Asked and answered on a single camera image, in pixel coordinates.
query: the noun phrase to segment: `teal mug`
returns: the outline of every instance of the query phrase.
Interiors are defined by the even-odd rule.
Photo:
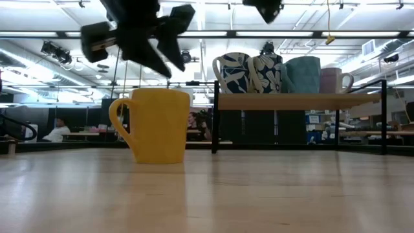
[[[317,94],[320,88],[320,59],[314,56],[294,58],[281,66],[282,93]]]

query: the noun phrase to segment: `pink mug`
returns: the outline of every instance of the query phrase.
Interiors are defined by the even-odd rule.
[[[342,89],[342,80],[348,76],[349,84]],[[339,68],[324,68],[321,70],[319,93],[348,93],[354,84],[354,76],[350,73],[342,73]]]

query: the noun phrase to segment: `shelf leg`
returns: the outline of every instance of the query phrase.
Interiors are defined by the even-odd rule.
[[[387,154],[387,80],[381,81],[381,155]]]
[[[213,139],[212,139],[212,153],[217,153],[219,149],[219,125],[220,125],[220,111],[219,111],[219,81],[214,81],[214,106],[213,106]]]
[[[339,110],[335,112],[335,140],[334,140],[335,149],[339,149]]]

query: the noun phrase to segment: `yellow mug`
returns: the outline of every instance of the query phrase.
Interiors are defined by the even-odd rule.
[[[129,106],[128,133],[119,121],[119,105]],[[137,89],[130,98],[115,100],[109,118],[132,149],[135,161],[171,164],[184,160],[190,96],[171,89]]]

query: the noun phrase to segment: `mug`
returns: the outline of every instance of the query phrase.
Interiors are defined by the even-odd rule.
[[[249,55],[242,52],[231,52],[213,60],[214,75],[224,93],[249,93],[253,85],[250,80],[247,59]],[[220,62],[221,72],[217,67]]]
[[[346,76],[350,77],[349,84],[342,89],[342,81]],[[354,84],[354,76],[342,73],[339,68],[324,68],[321,70],[321,82],[319,93],[348,93]]]
[[[321,62],[314,56],[293,58],[281,66],[283,93],[319,93]]]
[[[258,93],[280,93],[282,57],[277,54],[249,58],[247,65]]]
[[[116,116],[121,104],[129,106],[128,133]],[[146,164],[171,164],[184,160],[188,93],[171,89],[137,89],[131,98],[115,100],[109,118],[133,151],[135,161]]]

